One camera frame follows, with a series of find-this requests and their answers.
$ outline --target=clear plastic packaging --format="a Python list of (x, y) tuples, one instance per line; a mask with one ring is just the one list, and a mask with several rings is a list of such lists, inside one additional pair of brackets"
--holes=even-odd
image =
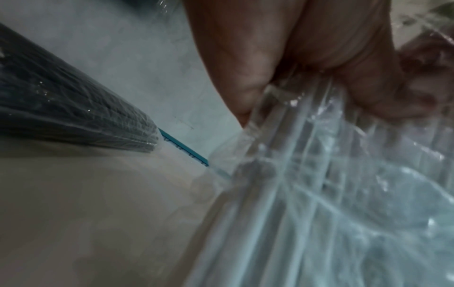
[(0, 24), (0, 132), (143, 152), (154, 122), (107, 88)]
[(174, 213), (142, 256), (149, 286), (454, 286), (454, 29), (424, 4), (394, 11), (396, 45), (440, 113), (384, 122), (325, 75), (270, 85), (210, 158), (210, 200)]

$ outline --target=hand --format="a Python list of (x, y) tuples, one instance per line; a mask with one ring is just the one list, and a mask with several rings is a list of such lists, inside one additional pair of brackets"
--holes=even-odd
[(410, 91), (394, 50), (390, 0), (186, 0), (208, 73), (242, 125), (277, 66), (332, 72), (352, 99), (382, 117), (432, 110)]

